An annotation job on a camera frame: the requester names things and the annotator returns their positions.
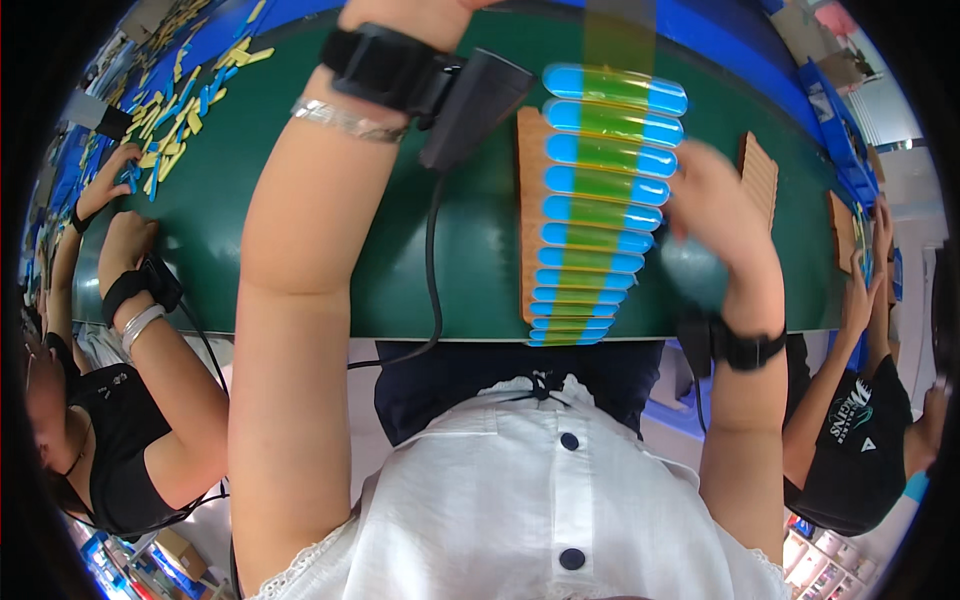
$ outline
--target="navy button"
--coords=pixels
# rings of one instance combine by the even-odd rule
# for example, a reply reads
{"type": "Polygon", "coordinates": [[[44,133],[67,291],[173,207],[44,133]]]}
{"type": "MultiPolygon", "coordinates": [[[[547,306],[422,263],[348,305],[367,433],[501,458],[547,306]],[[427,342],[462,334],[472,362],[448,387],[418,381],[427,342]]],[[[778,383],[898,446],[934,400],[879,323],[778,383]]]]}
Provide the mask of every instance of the navy button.
{"type": "Polygon", "coordinates": [[[567,548],[560,553],[560,566],[568,571],[575,571],[587,561],[584,553],[576,548],[567,548]]]}
{"type": "Polygon", "coordinates": [[[572,433],[564,433],[560,436],[560,443],[564,445],[564,448],[571,451],[580,447],[580,440],[577,440],[577,436],[572,433]]]}

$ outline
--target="silver bracelet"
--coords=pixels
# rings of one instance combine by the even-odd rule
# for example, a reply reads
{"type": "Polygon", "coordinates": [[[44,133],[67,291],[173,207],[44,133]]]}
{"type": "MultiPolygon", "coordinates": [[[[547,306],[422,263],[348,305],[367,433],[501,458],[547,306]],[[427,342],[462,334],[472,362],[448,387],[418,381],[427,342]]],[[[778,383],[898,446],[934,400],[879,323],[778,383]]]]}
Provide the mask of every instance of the silver bracelet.
{"type": "Polygon", "coordinates": [[[143,332],[147,325],[154,319],[162,319],[166,314],[162,306],[159,304],[151,304],[127,321],[127,325],[123,328],[123,350],[128,356],[130,355],[130,348],[133,346],[133,342],[136,342],[136,338],[140,337],[140,333],[143,332]]]}
{"type": "Polygon", "coordinates": [[[335,127],[348,135],[374,142],[397,144],[407,133],[405,127],[399,129],[385,127],[382,123],[354,114],[349,110],[302,96],[294,103],[290,113],[298,119],[320,123],[325,127],[335,127]]]}

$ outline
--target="wrist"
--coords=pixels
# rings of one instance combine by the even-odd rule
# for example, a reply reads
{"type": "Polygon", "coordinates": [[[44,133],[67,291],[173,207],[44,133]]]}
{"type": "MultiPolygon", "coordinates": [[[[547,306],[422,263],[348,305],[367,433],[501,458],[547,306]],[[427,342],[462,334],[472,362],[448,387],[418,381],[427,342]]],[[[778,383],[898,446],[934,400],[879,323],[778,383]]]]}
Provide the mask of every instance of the wrist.
{"type": "Polygon", "coordinates": [[[136,266],[122,261],[101,263],[97,269],[97,277],[100,284],[100,299],[107,296],[107,292],[113,283],[127,271],[136,271],[136,266]]]}
{"type": "Polygon", "coordinates": [[[117,312],[113,315],[113,327],[123,333],[123,328],[127,326],[130,319],[140,314],[146,308],[149,308],[152,304],[154,304],[154,297],[151,296],[147,290],[143,290],[136,296],[124,300],[117,308],[117,312]]]}

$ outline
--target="black shirt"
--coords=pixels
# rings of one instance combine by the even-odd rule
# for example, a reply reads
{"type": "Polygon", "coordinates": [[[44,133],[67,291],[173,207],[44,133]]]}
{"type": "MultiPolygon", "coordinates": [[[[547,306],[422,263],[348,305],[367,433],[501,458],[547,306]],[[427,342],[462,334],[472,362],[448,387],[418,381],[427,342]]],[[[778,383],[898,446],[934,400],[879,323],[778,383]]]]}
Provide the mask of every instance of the black shirt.
{"type": "Polygon", "coordinates": [[[912,422],[910,397],[891,356],[870,381],[847,370],[817,438],[804,489],[783,478],[786,506],[842,536],[877,527],[906,487],[903,434],[912,422]]]}
{"type": "Polygon", "coordinates": [[[63,364],[67,405],[80,406],[93,422],[93,523],[111,533],[131,533],[175,515],[177,510],[156,492],[143,459],[146,447],[170,433],[170,425],[136,369],[119,364],[80,375],[73,352],[60,336],[47,333],[44,342],[63,364]]]}

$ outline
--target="white lace trim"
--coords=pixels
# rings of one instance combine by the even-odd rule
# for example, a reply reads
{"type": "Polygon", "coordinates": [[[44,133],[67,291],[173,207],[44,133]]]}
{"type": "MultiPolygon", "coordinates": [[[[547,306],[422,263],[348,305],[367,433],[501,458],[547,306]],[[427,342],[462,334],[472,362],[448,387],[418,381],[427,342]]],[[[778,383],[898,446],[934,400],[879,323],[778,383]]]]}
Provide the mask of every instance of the white lace trim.
{"type": "Polygon", "coordinates": [[[770,575],[770,577],[774,578],[776,581],[783,583],[782,597],[789,598],[790,586],[788,586],[786,582],[783,581],[783,577],[785,576],[783,572],[783,567],[778,564],[771,563],[770,559],[767,558],[767,555],[764,554],[763,550],[760,550],[759,548],[752,548],[750,550],[747,550],[747,552],[749,552],[750,555],[753,556],[758,563],[760,563],[760,566],[768,575],[770,575]]]}
{"type": "Polygon", "coordinates": [[[315,563],[324,552],[334,544],[343,535],[344,530],[356,520],[356,515],[351,515],[347,522],[337,527],[330,535],[317,543],[303,548],[290,562],[290,567],[275,577],[271,577],[263,582],[260,591],[249,600],[268,600],[269,598],[279,598],[285,591],[285,588],[297,581],[303,573],[315,563]]]}

